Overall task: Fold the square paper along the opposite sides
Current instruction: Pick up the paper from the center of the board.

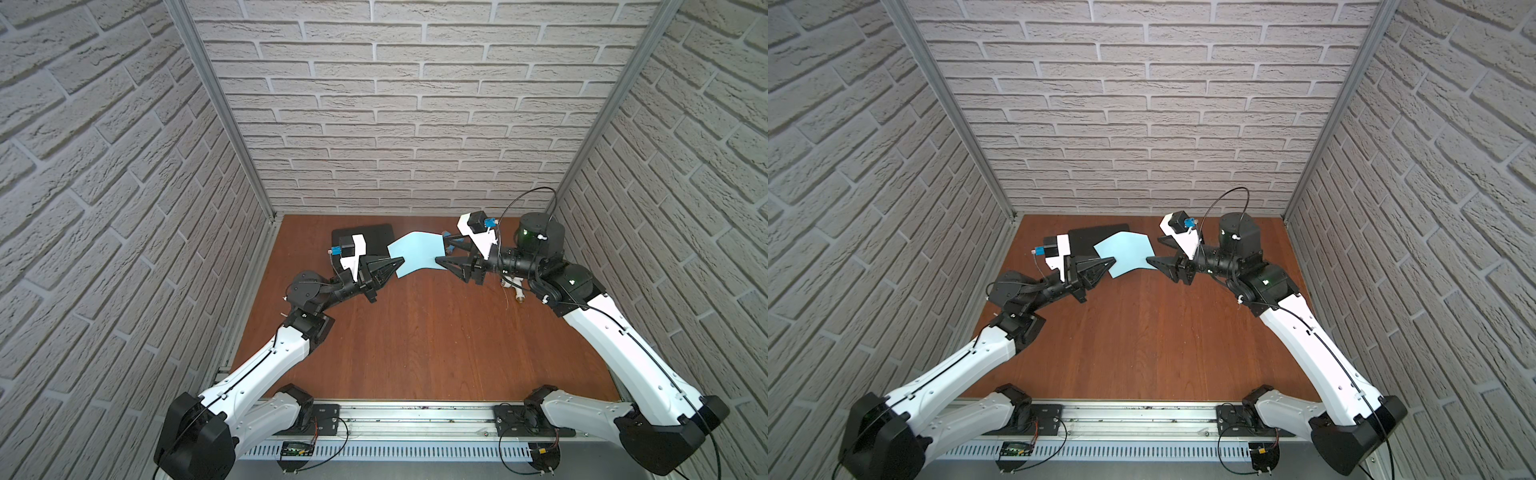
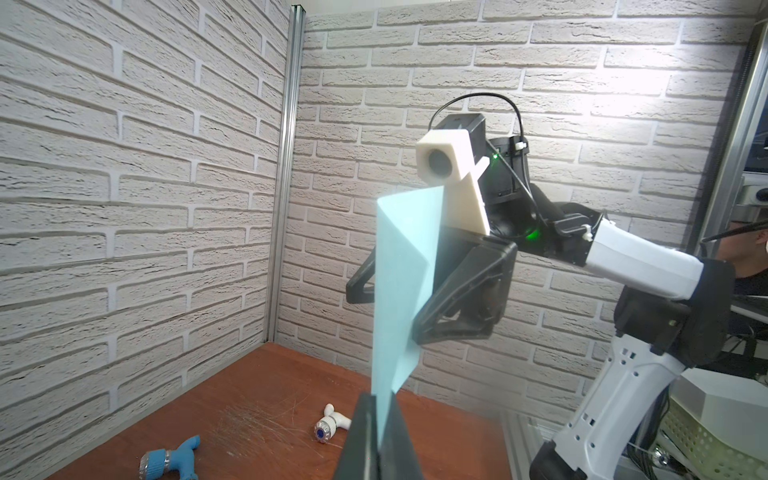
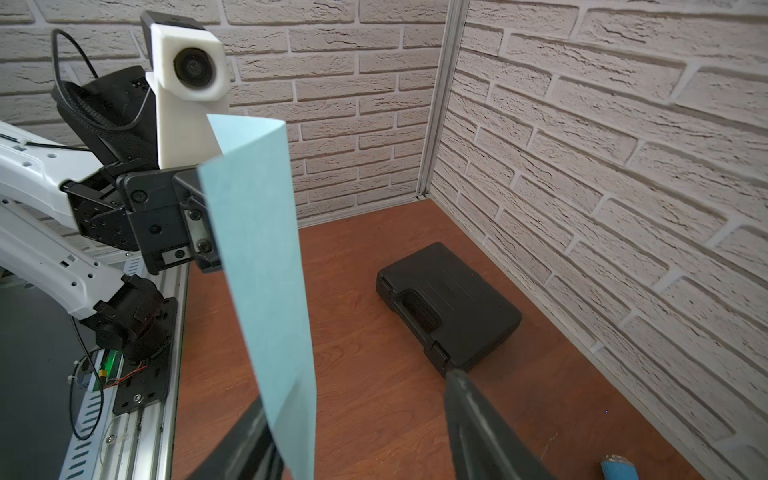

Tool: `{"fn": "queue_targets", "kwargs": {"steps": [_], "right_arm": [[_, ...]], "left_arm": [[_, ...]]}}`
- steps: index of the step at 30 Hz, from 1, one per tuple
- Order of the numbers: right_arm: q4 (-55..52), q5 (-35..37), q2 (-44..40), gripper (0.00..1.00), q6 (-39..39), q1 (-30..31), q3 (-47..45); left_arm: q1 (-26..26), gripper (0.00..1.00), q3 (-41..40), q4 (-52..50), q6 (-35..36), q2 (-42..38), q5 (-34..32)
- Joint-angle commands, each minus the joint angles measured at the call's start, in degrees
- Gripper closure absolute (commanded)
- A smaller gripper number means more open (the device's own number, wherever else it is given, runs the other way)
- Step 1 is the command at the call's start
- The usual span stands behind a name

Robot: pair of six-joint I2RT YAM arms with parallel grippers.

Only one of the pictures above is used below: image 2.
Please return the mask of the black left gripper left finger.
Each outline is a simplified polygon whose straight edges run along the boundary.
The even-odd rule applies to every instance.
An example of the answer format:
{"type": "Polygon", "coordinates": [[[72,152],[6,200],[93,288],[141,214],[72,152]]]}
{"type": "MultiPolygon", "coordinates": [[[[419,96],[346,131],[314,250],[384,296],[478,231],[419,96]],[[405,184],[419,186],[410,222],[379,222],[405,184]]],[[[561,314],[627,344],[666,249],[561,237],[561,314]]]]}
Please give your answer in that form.
{"type": "Polygon", "coordinates": [[[376,400],[362,393],[355,406],[334,480],[377,480],[379,478],[376,400]]]}

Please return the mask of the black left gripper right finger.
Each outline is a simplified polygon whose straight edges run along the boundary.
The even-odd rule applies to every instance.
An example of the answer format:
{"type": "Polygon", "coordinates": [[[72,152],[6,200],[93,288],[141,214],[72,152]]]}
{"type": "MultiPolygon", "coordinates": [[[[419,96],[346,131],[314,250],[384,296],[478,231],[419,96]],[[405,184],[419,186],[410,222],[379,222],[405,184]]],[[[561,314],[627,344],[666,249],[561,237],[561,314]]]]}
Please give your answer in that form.
{"type": "Polygon", "coordinates": [[[394,393],[389,410],[377,425],[378,478],[423,480],[424,475],[394,393]]]}

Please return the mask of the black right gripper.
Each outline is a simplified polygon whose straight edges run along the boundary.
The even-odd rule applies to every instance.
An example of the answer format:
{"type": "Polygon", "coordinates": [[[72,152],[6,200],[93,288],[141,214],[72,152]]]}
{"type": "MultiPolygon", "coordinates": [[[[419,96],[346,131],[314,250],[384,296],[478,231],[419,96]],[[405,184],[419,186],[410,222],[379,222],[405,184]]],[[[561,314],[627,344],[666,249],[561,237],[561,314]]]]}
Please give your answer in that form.
{"type": "MultiPolygon", "coordinates": [[[[414,319],[418,345],[483,340],[491,336],[506,309],[518,250],[526,254],[584,264],[591,242],[591,209],[553,202],[535,184],[486,208],[490,236],[466,230],[440,232],[433,294],[414,319]]],[[[372,304],[376,249],[346,284],[349,304],[372,304]]]]}

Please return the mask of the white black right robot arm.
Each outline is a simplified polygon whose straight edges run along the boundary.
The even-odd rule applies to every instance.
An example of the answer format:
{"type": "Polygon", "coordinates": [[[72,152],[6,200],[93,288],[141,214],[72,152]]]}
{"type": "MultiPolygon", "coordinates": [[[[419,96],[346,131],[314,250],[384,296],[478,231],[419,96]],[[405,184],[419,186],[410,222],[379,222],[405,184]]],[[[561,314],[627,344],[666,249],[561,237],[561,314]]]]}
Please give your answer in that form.
{"type": "Polygon", "coordinates": [[[339,478],[418,479],[422,471],[395,395],[424,345],[488,338],[501,319],[516,255],[549,257],[623,285],[615,334],[575,416],[534,457],[533,479],[610,479],[652,404],[685,370],[713,362],[725,342],[734,283],[725,262],[700,259],[617,228],[604,214],[553,203],[534,185],[492,194],[476,233],[448,222],[443,187],[384,197],[391,238],[348,282],[351,304],[372,304],[372,390],[360,397],[339,478]]]}

